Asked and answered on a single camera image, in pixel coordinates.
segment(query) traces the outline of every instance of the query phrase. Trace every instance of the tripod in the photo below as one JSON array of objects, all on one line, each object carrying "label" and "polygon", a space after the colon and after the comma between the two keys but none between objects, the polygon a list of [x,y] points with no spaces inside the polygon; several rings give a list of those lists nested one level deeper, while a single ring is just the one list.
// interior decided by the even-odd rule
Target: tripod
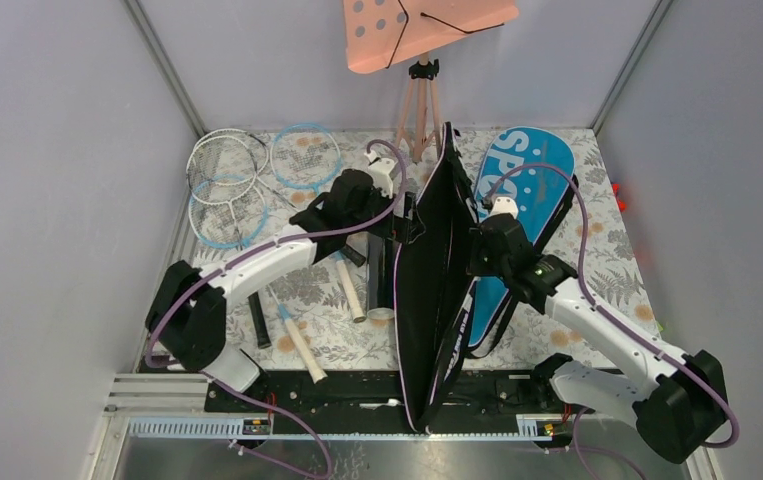
[{"label": "tripod", "polygon": [[[404,139],[410,148],[410,156],[415,163],[422,161],[422,153],[431,145],[432,139],[434,139],[434,144],[437,147],[437,156],[440,156],[440,125],[442,125],[440,122],[440,99],[437,96],[437,85],[434,83],[434,79],[439,73],[440,61],[435,59],[434,63],[431,63],[428,58],[428,52],[420,55],[419,60],[408,69],[410,80],[408,81],[408,90],[405,95],[405,104],[402,107],[401,118],[399,119],[399,127],[396,130],[396,145],[400,145]],[[416,87],[416,132],[411,137],[405,131],[405,125],[410,114],[414,87]],[[427,134],[425,131],[428,117],[428,103],[426,100],[429,93],[431,95],[431,113],[433,114],[434,131]]]}]

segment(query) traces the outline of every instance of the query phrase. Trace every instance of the badminton racket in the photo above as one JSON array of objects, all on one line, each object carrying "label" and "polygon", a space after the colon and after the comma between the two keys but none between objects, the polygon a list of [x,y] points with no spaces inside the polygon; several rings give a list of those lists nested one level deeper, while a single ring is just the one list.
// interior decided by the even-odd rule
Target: badminton racket
[{"label": "badminton racket", "polygon": [[[211,132],[193,147],[187,161],[190,225],[202,244],[217,249],[248,247],[269,215],[266,199],[255,185],[254,145],[239,131]],[[261,158],[265,158],[262,149]],[[258,348],[272,342],[257,292],[248,298]]]},{"label": "badminton racket", "polygon": [[[248,149],[247,152],[242,152],[247,155],[247,158],[243,158],[241,156],[235,156],[236,161],[247,161],[252,162],[257,170],[257,175],[255,176],[255,182],[258,185],[264,186],[267,190],[269,190],[273,195],[275,195],[279,200],[284,202],[285,205],[290,207],[293,211],[299,212],[301,209],[297,207],[293,202],[287,199],[284,195],[281,194],[277,189],[273,188],[271,185],[266,183],[261,177],[260,174],[263,172],[263,170],[266,168],[266,166],[269,164],[269,149],[266,147],[266,143],[263,142],[259,137],[255,136],[252,133],[246,132],[245,130],[240,130],[237,128],[222,128],[219,130],[214,130],[204,137],[202,137],[198,142],[196,142],[196,146],[201,145],[204,142],[207,142],[209,139],[214,137],[220,137],[220,136],[228,136],[231,138],[236,139],[240,143],[242,143],[243,147]],[[245,173],[248,173],[248,165],[246,164],[244,168],[241,169]],[[361,255],[360,252],[355,250],[349,245],[344,246],[340,252],[345,256],[349,261],[351,261],[353,264],[355,264],[358,267],[362,267],[366,264],[366,257]]]},{"label": "badminton racket", "polygon": [[287,334],[293,341],[293,345],[296,346],[296,351],[299,353],[299,357],[301,357],[302,362],[304,362],[304,365],[307,367],[307,371],[310,373],[310,378],[313,379],[313,383],[319,382],[328,375],[325,373],[325,370],[322,370],[319,363],[316,362],[316,358],[314,358],[313,352],[310,351],[310,347],[307,346],[307,342],[304,341],[304,337],[302,337],[299,327],[296,326],[296,322],[293,321],[292,315],[287,311],[284,304],[278,300],[275,291],[272,290],[272,286],[268,285],[267,288],[269,289],[269,295],[272,296],[272,300],[275,300],[275,303],[278,305],[278,315],[280,315],[281,320],[284,321],[284,328],[287,330]]},{"label": "badminton racket", "polygon": [[343,168],[340,146],[325,128],[300,123],[282,130],[269,147],[269,166],[282,185],[314,196]]}]

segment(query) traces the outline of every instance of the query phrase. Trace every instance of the racket strings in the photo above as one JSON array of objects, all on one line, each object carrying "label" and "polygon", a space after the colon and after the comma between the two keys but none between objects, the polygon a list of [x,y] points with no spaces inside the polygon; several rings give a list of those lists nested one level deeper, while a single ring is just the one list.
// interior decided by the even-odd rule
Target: racket strings
[{"label": "racket strings", "polygon": [[253,138],[241,130],[211,132],[187,162],[190,224],[209,247],[248,245],[266,222],[266,200],[255,180],[267,152]]},{"label": "racket strings", "polygon": [[322,127],[287,127],[272,142],[269,163],[281,184],[297,190],[320,189],[342,168],[340,147]]}]

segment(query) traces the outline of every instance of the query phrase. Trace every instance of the gray wall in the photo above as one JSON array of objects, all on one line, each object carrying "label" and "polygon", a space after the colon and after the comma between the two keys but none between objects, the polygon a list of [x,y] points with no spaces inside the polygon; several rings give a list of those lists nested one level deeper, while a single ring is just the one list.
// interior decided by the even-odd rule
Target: gray wall
[{"label": "gray wall", "polygon": [[666,334],[723,362],[725,478],[763,478],[763,1],[676,2],[600,142]]},{"label": "gray wall", "polygon": [[[655,3],[517,0],[517,19],[436,52],[444,119],[590,125]],[[143,5],[209,129],[396,124],[413,61],[349,71],[340,0]]]},{"label": "gray wall", "polygon": [[72,479],[193,137],[118,1],[0,0],[0,479]]}]

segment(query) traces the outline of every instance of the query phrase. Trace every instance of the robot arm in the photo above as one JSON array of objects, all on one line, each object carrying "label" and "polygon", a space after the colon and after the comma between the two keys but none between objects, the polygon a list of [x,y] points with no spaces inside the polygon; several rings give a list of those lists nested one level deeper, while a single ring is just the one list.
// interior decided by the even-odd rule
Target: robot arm
[{"label": "robot arm", "polygon": [[[317,238],[308,235],[295,239],[297,236],[368,225],[370,219],[388,211],[396,195],[392,179],[396,162],[374,152],[367,157],[366,171],[344,170],[330,192],[316,197],[307,209],[290,219],[290,225],[263,242],[274,243],[273,247],[248,256],[248,251],[259,248],[253,245],[201,269],[184,261],[169,267],[146,319],[146,328],[152,333],[182,295],[208,279],[174,311],[160,332],[163,346],[187,371],[206,373],[238,392],[254,383],[260,374],[259,367],[244,352],[226,344],[226,314],[272,281],[340,250],[347,238],[347,235]],[[413,194],[406,193],[404,200],[404,217],[390,214],[362,231],[399,242],[416,238],[424,227],[412,208]]]},{"label": "robot arm", "polygon": [[695,382],[614,321],[656,345],[725,398],[719,362],[705,351],[687,355],[639,328],[594,293],[596,303],[614,317],[606,318],[587,301],[572,267],[553,255],[534,251],[516,220],[512,199],[498,198],[490,207],[490,215],[476,233],[473,273],[499,277],[515,299],[581,334],[623,374],[592,369],[556,354],[538,365],[532,377],[548,384],[546,390],[564,403],[584,405],[634,426],[663,458],[683,462],[727,419]]},{"label": "robot arm", "polygon": [[[395,162],[374,154],[369,160],[366,172],[343,171],[331,191],[319,195],[291,218],[290,225],[276,238],[362,225],[384,212],[395,195],[391,180]],[[424,226],[413,209],[414,196],[405,194],[404,198],[402,217],[388,215],[364,231],[401,243],[419,236]],[[490,216],[473,230],[476,238],[470,273],[499,277],[516,300],[579,332],[625,375],[590,369],[556,354],[538,365],[532,377],[565,403],[585,405],[633,425],[663,458],[683,462],[727,420],[722,410],[684,372],[657,358],[592,309],[572,267],[555,256],[534,251],[516,220],[513,200],[498,198],[490,209]],[[245,353],[226,346],[226,314],[252,292],[326,258],[345,241],[346,236],[325,236],[276,242],[276,247],[246,258],[210,279],[177,310],[166,323],[160,341],[186,370],[205,372],[239,392],[245,391],[260,369]],[[172,265],[152,304],[147,328],[153,332],[184,292],[209,274],[224,272],[225,264],[234,263],[237,256],[201,270],[183,261]],[[608,311],[631,332],[657,345],[726,397],[722,367],[713,356],[704,351],[686,355],[638,328],[617,309],[609,307]]]}]

